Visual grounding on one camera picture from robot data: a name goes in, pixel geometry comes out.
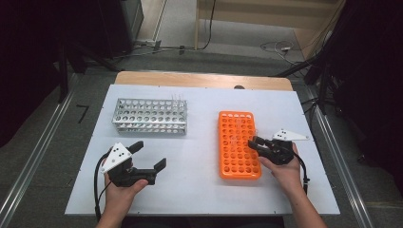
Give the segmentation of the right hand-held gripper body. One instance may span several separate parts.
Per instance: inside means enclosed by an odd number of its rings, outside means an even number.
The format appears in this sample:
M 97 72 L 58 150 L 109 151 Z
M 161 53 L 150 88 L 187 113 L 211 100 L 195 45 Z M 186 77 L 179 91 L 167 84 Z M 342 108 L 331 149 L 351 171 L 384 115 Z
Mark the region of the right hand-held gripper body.
M 309 139 L 309 136 L 281 129 L 273 135 L 271 140 L 269 140 L 273 145 L 261 145 L 263 149 L 258 153 L 258 155 L 268 159 L 276 165 L 287 164 L 295 156 L 293 141 L 307 141 Z

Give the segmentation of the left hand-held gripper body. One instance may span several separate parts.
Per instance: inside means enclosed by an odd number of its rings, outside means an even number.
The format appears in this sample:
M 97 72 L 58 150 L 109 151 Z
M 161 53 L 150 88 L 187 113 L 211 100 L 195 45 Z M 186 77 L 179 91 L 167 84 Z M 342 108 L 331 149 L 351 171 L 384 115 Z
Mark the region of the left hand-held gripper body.
M 136 181 L 147 180 L 148 185 L 154 185 L 157 172 L 152 169 L 138 169 L 132 165 L 132 155 L 127 147 L 116 142 L 102 165 L 101 172 L 108 174 L 117 187 L 130 187 Z

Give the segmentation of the orange plastic test tube rack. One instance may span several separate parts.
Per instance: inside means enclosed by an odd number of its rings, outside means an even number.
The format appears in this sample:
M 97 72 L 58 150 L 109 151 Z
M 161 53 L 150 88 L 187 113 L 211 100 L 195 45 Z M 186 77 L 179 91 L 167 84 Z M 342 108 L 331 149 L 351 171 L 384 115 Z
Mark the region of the orange plastic test tube rack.
M 242 118 L 242 126 L 234 120 Z M 258 153 L 248 147 L 255 136 L 254 115 L 243 111 L 221 111 L 218 118 L 219 174 L 227 180 L 257 180 L 261 176 Z M 239 136 L 238 148 L 231 150 L 230 137 Z

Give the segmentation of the silver metal test tube rack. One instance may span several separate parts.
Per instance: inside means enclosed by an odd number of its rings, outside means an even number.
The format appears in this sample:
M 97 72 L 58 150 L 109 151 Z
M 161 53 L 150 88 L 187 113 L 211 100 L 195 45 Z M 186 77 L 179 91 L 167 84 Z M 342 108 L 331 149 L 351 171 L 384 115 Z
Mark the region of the silver metal test tube rack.
M 187 101 L 119 98 L 112 123 L 120 133 L 185 135 Z

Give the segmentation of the person's left hand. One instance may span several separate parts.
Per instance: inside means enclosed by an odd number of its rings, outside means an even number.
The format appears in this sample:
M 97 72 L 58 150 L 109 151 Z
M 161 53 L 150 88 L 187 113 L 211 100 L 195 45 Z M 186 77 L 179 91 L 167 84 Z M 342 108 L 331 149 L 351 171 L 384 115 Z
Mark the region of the person's left hand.
M 148 185 L 147 180 L 137 180 L 130 187 L 117 187 L 105 174 L 105 182 L 108 184 L 106 188 L 106 205 L 102 218 L 110 217 L 113 219 L 124 218 L 135 196 L 140 193 Z

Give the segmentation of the person's right hand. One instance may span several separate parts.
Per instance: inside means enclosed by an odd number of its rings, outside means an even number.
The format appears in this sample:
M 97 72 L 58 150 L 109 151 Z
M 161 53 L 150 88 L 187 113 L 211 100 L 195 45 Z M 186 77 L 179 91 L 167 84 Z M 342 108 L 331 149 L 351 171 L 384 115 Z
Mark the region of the person's right hand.
M 300 164 L 296 157 L 283 165 L 273 164 L 263 157 L 259 157 L 259 161 L 271 171 L 289 200 L 306 196 L 300 180 Z

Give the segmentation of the white table board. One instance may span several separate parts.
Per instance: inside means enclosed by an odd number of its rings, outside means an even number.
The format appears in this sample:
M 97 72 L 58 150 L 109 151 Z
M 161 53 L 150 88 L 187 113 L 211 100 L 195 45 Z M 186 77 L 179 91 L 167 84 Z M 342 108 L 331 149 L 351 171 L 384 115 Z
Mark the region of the white table board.
M 183 136 L 120 134 L 112 123 L 119 98 L 168 99 L 183 94 L 187 101 L 187 132 Z M 114 143 L 144 148 L 133 157 L 136 167 L 150 168 L 163 158 L 166 168 L 154 185 L 135 198 L 131 214 L 151 215 L 285 215 L 291 209 L 268 169 L 257 180 L 225 180 L 219 175 L 218 116 L 222 110 L 249 111 L 257 133 L 270 138 L 281 129 L 309 136 L 297 142 L 307 167 L 308 197 L 321 215 L 339 212 L 336 199 L 294 91 L 219 89 L 151 85 L 111 85 L 75 181 L 66 212 L 91 215 L 95 188 L 104 178 L 95 166 Z

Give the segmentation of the black metal stand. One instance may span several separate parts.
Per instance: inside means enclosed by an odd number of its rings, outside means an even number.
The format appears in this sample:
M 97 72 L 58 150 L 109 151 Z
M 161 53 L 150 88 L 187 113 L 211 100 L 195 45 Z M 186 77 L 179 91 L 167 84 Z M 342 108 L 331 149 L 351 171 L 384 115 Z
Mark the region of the black metal stand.
M 58 67 L 60 77 L 60 96 L 59 102 L 61 103 L 69 93 L 69 85 L 67 81 L 67 65 L 71 65 L 76 73 L 85 73 L 87 69 L 84 57 L 89 57 L 91 60 L 105 67 L 113 72 L 120 72 L 121 70 L 112 65 L 104 58 L 91 51 L 89 48 L 74 41 L 60 41 L 58 43 Z
M 330 83 L 330 65 L 325 62 L 325 58 L 321 54 L 317 54 L 304 62 L 293 64 L 289 69 L 278 73 L 277 77 L 288 77 L 306 67 L 308 67 L 308 72 L 303 78 L 304 83 L 313 85 L 316 81 L 319 81 L 318 95 L 312 100 L 313 106 L 317 106 L 322 115 L 327 115 L 325 105 L 333 105 L 334 102 L 327 99 L 328 85 Z

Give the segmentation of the person's dark clothing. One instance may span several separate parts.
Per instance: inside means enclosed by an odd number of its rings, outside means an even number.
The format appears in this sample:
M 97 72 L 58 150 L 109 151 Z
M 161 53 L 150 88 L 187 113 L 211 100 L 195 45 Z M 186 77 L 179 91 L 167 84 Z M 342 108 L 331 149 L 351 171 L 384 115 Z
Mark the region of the person's dark clothing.
M 120 228 L 285 228 L 283 217 L 126 217 Z

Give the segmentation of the wooden table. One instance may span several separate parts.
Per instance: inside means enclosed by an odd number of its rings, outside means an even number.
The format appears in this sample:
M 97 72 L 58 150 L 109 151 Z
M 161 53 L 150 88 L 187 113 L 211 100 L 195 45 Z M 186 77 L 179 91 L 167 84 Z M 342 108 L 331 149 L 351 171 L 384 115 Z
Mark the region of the wooden table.
M 234 88 L 241 85 L 245 89 L 293 90 L 291 82 L 286 78 L 158 71 L 122 71 L 117 74 L 115 84 L 212 88 Z

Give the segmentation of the black curtain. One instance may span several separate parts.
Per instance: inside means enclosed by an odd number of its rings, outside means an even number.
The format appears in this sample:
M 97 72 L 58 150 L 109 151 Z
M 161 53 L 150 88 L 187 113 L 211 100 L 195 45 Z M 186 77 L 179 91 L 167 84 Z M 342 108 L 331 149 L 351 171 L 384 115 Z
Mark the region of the black curtain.
M 403 0 L 347 0 L 332 37 L 335 100 L 403 194 Z
M 90 0 L 0 0 L 0 147 L 63 82 L 54 65 L 85 66 L 73 20 Z

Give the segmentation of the grey power strip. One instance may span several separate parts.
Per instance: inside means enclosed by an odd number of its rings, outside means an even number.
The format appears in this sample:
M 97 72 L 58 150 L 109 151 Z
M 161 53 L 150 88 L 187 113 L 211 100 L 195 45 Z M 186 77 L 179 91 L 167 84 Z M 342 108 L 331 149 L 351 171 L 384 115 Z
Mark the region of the grey power strip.
M 161 47 L 161 40 L 143 40 L 143 41 L 135 41 L 135 48 L 151 48 L 153 51 L 157 51 Z

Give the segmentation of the beige wooden furniture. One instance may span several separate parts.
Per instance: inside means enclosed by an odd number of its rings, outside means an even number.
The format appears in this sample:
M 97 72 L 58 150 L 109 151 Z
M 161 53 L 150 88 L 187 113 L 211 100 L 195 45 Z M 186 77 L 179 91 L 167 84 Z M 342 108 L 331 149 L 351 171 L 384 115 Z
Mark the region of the beige wooden furniture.
M 292 28 L 305 58 L 321 50 L 346 0 L 197 0 L 194 46 L 201 19 Z

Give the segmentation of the dark cabinet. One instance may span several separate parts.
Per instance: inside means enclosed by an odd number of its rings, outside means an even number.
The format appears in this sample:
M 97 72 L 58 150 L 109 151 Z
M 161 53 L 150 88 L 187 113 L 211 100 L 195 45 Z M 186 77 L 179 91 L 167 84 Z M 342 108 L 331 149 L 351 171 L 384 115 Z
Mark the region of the dark cabinet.
M 105 37 L 105 54 L 112 58 L 133 49 L 144 20 L 141 0 L 96 0 Z

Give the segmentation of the metal floor rail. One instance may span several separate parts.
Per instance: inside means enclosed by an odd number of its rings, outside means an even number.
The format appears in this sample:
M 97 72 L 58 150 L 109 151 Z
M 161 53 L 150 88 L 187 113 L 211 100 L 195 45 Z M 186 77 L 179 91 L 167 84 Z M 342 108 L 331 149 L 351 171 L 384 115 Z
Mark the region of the metal floor rail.
M 330 150 L 330 154 L 336 166 L 337 173 L 340 177 L 347 199 L 354 212 L 355 219 L 358 223 L 359 228 L 374 228 L 374 223 L 367 210 L 365 202 L 355 184 L 355 180 L 348 166 L 348 163 L 344 160 L 343 154 L 337 143 L 336 137 L 331 125 L 329 124 L 327 116 L 323 115 L 318 108 L 315 109 L 314 113 L 318 121 L 318 125 L 320 126 L 321 133 L 323 134 L 328 149 Z
M 34 141 L 34 147 L 26 155 L 24 166 L 18 171 L 18 175 L 8 189 L 7 194 L 0 199 L 0 228 L 7 228 L 9 225 L 33 175 L 47 152 L 48 145 L 59 127 L 73 96 L 74 91 L 70 91 L 65 99 L 52 109 L 51 116 L 41 131 L 40 137 Z

